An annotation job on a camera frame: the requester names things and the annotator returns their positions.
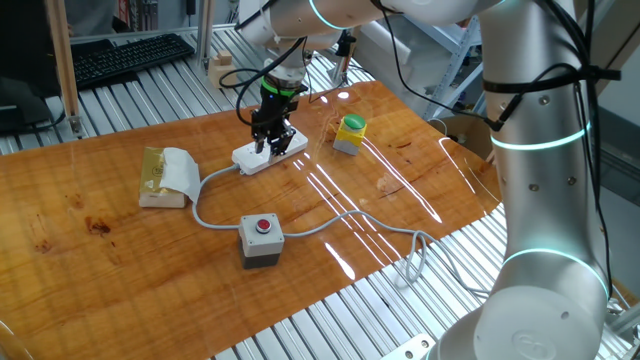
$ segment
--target black keyboard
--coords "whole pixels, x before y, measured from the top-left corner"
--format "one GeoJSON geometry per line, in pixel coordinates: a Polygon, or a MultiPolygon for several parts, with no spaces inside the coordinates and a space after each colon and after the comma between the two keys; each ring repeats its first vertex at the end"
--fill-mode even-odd
{"type": "Polygon", "coordinates": [[[142,70],[194,53],[176,34],[150,39],[74,57],[73,68],[78,89],[128,71],[142,70]]]}

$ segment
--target wooden tabletop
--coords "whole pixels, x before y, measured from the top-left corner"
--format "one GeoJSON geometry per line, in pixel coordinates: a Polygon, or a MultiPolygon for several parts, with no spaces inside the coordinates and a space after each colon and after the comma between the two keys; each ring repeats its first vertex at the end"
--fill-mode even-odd
{"type": "MultiPolygon", "coordinates": [[[[285,232],[301,232],[358,208],[439,238],[498,204],[495,169],[382,84],[327,100],[302,99],[292,115],[306,152],[214,179],[201,217],[275,212],[285,232]],[[357,156],[332,148],[349,113],[368,123],[357,156]]],[[[204,177],[250,140],[227,112],[0,157],[0,320],[20,341],[0,324],[2,346],[24,344],[36,359],[202,360],[408,254],[410,236],[354,216],[246,271],[236,232],[200,227],[190,207],[138,206],[145,146],[189,151],[204,177]]]]}

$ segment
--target white power strip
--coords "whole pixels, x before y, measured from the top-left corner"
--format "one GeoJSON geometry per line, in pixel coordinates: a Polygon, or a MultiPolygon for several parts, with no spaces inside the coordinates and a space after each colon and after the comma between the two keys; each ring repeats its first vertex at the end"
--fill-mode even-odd
{"type": "Polygon", "coordinates": [[[293,139],[291,139],[291,143],[284,155],[275,156],[271,158],[271,161],[269,161],[269,157],[271,155],[271,147],[269,144],[265,143],[262,152],[260,154],[256,154],[255,143],[249,143],[243,147],[233,150],[231,160],[240,165],[240,171],[244,175],[253,175],[260,170],[264,170],[269,166],[277,164],[278,162],[306,149],[308,143],[309,139],[302,135],[300,131],[296,130],[296,134],[293,136],[293,139]]]}

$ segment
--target tissue box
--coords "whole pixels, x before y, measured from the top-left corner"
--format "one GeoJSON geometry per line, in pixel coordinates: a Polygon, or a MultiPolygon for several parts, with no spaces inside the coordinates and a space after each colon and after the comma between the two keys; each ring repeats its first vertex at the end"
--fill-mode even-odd
{"type": "Polygon", "coordinates": [[[183,208],[186,196],[178,191],[160,187],[164,171],[162,148],[145,148],[140,176],[140,207],[183,208]]]}

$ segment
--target emergency stop button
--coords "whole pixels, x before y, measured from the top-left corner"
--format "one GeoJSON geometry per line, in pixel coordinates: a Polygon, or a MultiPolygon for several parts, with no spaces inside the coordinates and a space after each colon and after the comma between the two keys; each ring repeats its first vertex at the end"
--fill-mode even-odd
{"type": "Polygon", "coordinates": [[[258,220],[258,223],[256,224],[256,230],[260,234],[266,234],[271,230],[271,223],[269,222],[269,220],[260,219],[260,220],[258,220]]]}

